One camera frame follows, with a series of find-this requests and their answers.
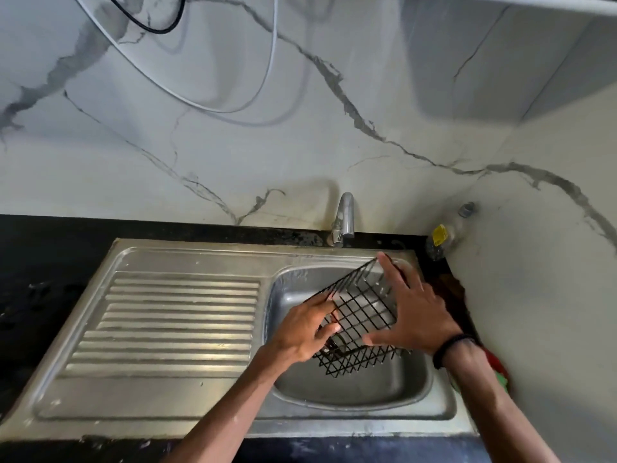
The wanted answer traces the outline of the person's right forearm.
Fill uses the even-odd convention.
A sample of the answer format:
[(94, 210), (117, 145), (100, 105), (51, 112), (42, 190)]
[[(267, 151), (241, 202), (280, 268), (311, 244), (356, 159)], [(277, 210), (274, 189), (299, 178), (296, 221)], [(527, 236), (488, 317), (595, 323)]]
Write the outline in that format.
[(492, 463), (561, 463), (498, 382), (484, 351), (451, 346), (443, 365), (456, 382)]

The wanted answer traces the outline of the black wire grid rack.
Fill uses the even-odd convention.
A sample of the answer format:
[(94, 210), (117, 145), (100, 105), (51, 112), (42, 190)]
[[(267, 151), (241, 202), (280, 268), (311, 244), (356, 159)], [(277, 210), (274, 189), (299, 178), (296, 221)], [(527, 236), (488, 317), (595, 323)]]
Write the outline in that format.
[(309, 265), (299, 269), (310, 296), (325, 295), (333, 308), (318, 330), (337, 325), (313, 358), (327, 378), (342, 378), (377, 366), (405, 366), (408, 352), (393, 346), (369, 346), (366, 334), (390, 330), (397, 321), (396, 296), (374, 257), (359, 266)]

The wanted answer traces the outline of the person's left hand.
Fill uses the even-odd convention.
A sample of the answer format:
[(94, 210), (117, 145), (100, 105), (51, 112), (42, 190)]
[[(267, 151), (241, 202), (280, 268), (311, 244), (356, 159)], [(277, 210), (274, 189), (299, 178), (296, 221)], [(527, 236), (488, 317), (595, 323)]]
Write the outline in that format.
[[(292, 307), (282, 320), (265, 349), (277, 363), (290, 366), (312, 358), (327, 341), (315, 341), (322, 321), (335, 310), (335, 303), (326, 293), (314, 295)], [(339, 324), (332, 320), (326, 324)]]

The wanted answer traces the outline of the chrome faucet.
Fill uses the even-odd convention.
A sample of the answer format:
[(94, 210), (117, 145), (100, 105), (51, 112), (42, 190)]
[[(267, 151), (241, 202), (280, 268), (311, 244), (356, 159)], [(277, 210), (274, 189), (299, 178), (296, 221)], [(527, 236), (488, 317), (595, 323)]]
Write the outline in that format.
[(328, 237), (328, 244), (331, 247), (342, 248), (345, 240), (355, 237), (354, 205), (353, 194), (350, 192), (343, 193)]

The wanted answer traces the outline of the red and green scrubber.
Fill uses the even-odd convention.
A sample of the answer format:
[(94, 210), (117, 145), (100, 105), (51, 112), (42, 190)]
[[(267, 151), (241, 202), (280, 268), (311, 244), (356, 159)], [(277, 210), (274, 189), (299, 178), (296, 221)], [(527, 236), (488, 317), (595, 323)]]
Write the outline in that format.
[(490, 350), (488, 350), (484, 346), (482, 346), (481, 349), (486, 355), (489, 365), (491, 366), (492, 370), (496, 374), (497, 380), (502, 385), (502, 387), (506, 390), (506, 392), (510, 393), (510, 374), (508, 373), (507, 369), (505, 368), (503, 363), (500, 361), (500, 359), (495, 354), (493, 354)]

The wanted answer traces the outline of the black wristband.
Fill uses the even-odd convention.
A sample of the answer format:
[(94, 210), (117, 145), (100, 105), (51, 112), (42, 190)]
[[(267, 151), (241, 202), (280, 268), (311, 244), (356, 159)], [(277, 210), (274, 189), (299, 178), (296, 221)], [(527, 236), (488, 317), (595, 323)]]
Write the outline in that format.
[(449, 352), (449, 350), (454, 347), (454, 345), (458, 344), (459, 342), (470, 342), (474, 345), (478, 345), (477, 342), (475, 341), (474, 337), (470, 334), (467, 333), (459, 333), (456, 335), (453, 335), (452, 337), (450, 337), (448, 340), (444, 341), (435, 351), (435, 353), (433, 354), (433, 367), (435, 370), (440, 370), (443, 368), (443, 359), (446, 355), (446, 353)]

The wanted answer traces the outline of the person's left forearm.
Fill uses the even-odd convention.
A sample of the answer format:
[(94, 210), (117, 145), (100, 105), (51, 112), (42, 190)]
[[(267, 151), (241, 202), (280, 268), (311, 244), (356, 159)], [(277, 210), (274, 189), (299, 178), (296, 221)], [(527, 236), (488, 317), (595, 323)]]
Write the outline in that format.
[(301, 354), (300, 347), (262, 346), (235, 384), (161, 463), (231, 463), (274, 382), (311, 355)]

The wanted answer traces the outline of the person's right hand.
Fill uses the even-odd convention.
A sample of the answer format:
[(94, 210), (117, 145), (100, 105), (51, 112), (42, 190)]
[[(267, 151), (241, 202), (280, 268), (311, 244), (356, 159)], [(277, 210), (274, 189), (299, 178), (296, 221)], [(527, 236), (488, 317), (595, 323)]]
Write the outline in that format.
[(401, 334), (403, 346), (398, 349), (420, 350), (432, 356), (444, 341), (462, 333), (443, 299), (412, 265), (393, 262), (383, 252), (377, 254), (377, 260), (396, 301), (396, 322), (385, 329), (395, 329)]

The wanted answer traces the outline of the stainless steel sink with drainboard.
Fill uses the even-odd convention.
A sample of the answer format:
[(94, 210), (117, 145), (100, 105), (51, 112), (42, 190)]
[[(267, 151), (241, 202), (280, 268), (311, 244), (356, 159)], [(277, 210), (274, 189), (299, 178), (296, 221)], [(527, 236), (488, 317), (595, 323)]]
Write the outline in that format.
[[(180, 438), (232, 387), (289, 309), (298, 271), (359, 266), (376, 249), (117, 240), (8, 416), (0, 441)], [(314, 359), (275, 382), (248, 438), (463, 436), (475, 426), (447, 373), (327, 378)]]

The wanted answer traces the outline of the clear bottle with yellow label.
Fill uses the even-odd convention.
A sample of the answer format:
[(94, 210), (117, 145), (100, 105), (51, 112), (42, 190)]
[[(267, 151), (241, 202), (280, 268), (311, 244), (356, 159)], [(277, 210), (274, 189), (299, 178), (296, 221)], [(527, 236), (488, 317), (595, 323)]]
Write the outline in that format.
[(426, 255), (438, 261), (451, 253), (469, 232), (470, 220), (476, 210), (476, 203), (469, 201), (445, 212), (426, 239)]

